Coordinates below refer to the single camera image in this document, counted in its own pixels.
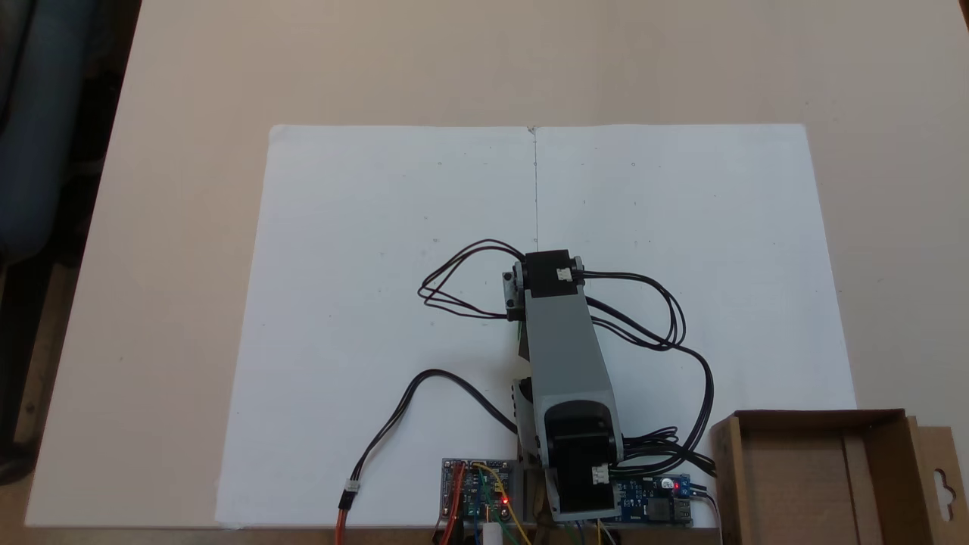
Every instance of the yellow wire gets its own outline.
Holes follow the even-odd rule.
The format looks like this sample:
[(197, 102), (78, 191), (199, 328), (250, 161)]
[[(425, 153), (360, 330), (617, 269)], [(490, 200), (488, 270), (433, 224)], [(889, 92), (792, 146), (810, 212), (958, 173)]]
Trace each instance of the yellow wire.
[(501, 484), (501, 476), (498, 474), (497, 471), (488, 467), (487, 465), (477, 464), (477, 463), (474, 463), (472, 465), (474, 467), (484, 469), (488, 473), (491, 473), (491, 475), (494, 477), (494, 484), (496, 487), (498, 487), (498, 492), (500, 492), (501, 496), (508, 501), (508, 512), (512, 514), (512, 520), (515, 521), (515, 526), (517, 526), (518, 531), (521, 532), (521, 538), (524, 539), (525, 543), (527, 543), (528, 545), (532, 545), (532, 542), (528, 540), (528, 534), (525, 533), (525, 529), (521, 527), (521, 523), (518, 521), (518, 517), (515, 516), (515, 510), (512, 508), (512, 499), (508, 497), (508, 493), (505, 492), (505, 485)]

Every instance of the white cylinder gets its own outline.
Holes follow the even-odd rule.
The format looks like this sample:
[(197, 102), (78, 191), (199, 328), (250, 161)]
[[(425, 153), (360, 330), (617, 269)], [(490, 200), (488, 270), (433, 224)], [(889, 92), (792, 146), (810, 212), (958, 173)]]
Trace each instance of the white cylinder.
[(501, 525), (484, 523), (482, 525), (482, 545), (502, 545)]

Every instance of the electronic circuit board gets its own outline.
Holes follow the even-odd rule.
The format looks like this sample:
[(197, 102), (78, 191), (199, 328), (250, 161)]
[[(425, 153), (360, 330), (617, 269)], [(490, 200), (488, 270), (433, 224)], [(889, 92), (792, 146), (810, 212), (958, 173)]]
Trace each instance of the electronic circuit board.
[[(520, 497), (521, 483), (520, 465), (515, 460), (444, 459), (441, 462), (441, 505), (438, 511), (440, 516), (448, 517), (451, 514), (454, 477), (460, 471), (462, 464), (464, 464), (464, 475), (461, 477), (461, 518), (466, 522), (473, 522), (477, 516), (479, 523), (485, 520), (510, 521), (512, 513), (509, 504), (498, 492), (494, 476), (488, 471), (473, 467), (473, 464), (486, 465), (498, 473), (502, 486), (514, 501)], [(484, 486), (482, 486), (482, 474), (484, 474)]]
[(614, 524), (648, 524), (655, 526), (690, 526), (692, 489), (690, 475), (659, 477), (612, 477), (619, 489), (622, 515), (603, 522)]

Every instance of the hang tab hole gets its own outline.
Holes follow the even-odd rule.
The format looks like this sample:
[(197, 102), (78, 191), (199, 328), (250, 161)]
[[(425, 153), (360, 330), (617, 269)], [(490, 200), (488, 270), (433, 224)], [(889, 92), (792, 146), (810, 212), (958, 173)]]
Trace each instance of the hang tab hole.
[(939, 498), (939, 509), (942, 511), (942, 520), (948, 522), (953, 519), (953, 501), (955, 501), (955, 490), (946, 483), (946, 472), (942, 469), (932, 471), (935, 477), (935, 495)]

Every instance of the white connector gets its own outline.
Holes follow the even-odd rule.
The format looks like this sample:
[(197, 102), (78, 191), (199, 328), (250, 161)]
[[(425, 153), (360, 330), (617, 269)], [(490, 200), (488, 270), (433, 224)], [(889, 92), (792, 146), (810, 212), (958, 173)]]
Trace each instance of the white connector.
[(482, 545), (502, 545), (501, 525), (498, 523), (482, 525)]
[(592, 468), (592, 484), (607, 485), (609, 483), (609, 464), (597, 465)]

